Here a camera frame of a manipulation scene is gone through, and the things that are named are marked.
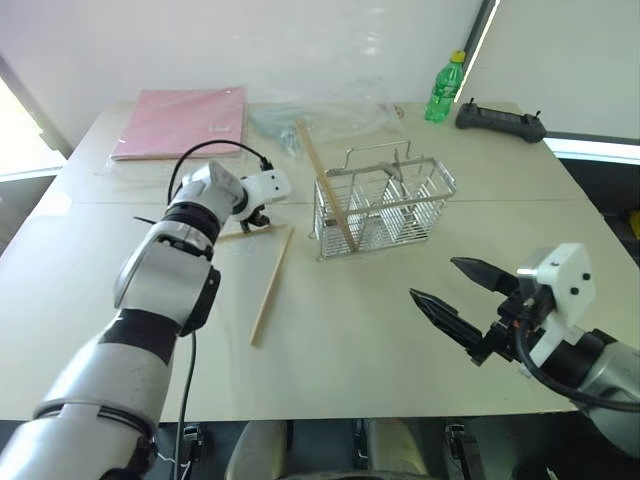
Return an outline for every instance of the green bottle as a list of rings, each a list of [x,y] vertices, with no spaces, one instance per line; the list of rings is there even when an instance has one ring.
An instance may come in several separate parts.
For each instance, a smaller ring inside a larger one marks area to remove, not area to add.
[[[465,53],[456,50],[451,54],[451,58],[446,67],[440,70],[436,77],[436,84],[431,91],[431,98],[424,112],[424,119],[434,123],[441,123],[449,115],[451,105],[460,85],[464,74],[462,72],[462,62],[464,62]]]

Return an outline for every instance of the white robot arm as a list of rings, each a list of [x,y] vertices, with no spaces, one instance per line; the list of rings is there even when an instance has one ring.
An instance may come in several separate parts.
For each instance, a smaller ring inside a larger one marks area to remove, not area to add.
[[[238,180],[211,162],[185,177],[122,268],[114,320],[18,428],[0,456],[0,478],[141,478],[155,457],[176,340],[206,322],[218,290],[211,259],[220,230],[230,217],[268,223],[260,207],[290,190],[273,169]]]
[[[540,249],[517,276],[476,258],[451,261],[475,283],[507,297],[498,307],[500,319],[483,336],[443,300],[411,289],[429,320],[478,366],[494,352],[522,362],[523,373],[567,397],[611,443],[640,458],[640,352],[576,326],[595,298],[585,246]]]

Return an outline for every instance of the pink notebook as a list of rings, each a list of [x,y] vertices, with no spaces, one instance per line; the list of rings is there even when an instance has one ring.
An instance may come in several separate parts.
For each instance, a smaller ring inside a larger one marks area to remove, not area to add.
[[[197,143],[242,141],[246,90],[144,90],[118,139],[112,160],[176,159]],[[194,158],[234,153],[235,145],[211,145]]]

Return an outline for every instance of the wire basket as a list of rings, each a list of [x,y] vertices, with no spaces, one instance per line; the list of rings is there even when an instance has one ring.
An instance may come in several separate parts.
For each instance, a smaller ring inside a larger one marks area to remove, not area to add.
[[[423,241],[456,192],[455,180],[433,157],[410,157],[409,140],[350,148],[344,166],[327,170],[337,203],[358,251]],[[400,159],[399,150],[404,150]],[[350,168],[354,153],[369,166]],[[388,158],[371,165],[371,158]],[[320,259],[351,253],[327,195],[316,180],[312,237],[320,240]]]

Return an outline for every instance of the bottle cap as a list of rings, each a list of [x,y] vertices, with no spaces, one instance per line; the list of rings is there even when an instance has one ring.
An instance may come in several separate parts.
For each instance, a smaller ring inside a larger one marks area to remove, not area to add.
[[[463,50],[456,50],[451,54],[451,61],[454,63],[462,63],[464,62],[467,54]]]

